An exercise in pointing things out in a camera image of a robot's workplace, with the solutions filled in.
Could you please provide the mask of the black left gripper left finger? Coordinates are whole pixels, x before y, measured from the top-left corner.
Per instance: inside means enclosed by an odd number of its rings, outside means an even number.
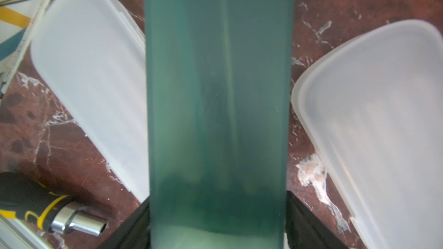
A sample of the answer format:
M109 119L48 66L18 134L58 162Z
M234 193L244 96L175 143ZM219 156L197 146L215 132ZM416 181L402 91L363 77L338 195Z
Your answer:
M150 249L150 198L147 198L98 249Z

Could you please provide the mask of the green pencil case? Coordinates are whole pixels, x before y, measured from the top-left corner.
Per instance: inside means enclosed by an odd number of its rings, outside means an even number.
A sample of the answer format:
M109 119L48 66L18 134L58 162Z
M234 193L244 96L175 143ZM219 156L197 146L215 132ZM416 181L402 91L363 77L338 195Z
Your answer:
M144 0L151 247L281 249L294 0Z

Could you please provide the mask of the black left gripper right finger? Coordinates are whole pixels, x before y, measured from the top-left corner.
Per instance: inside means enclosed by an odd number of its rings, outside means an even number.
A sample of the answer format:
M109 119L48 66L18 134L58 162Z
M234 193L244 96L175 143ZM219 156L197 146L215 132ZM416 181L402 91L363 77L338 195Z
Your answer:
M291 191L286 192L285 231L291 249L347 247Z

